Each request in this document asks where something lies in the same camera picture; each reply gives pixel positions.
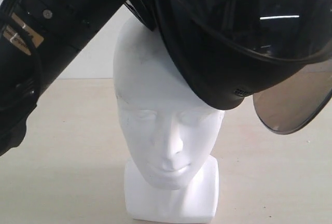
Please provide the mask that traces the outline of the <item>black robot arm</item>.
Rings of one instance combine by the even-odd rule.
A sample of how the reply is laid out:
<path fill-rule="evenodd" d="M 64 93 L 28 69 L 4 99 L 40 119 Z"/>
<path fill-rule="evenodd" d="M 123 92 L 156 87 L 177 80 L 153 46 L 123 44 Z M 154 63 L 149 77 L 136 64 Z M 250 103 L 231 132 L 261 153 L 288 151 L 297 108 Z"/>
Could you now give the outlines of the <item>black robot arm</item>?
<path fill-rule="evenodd" d="M 1 154 L 22 143 L 41 95 L 126 1 L 1 2 Z"/>

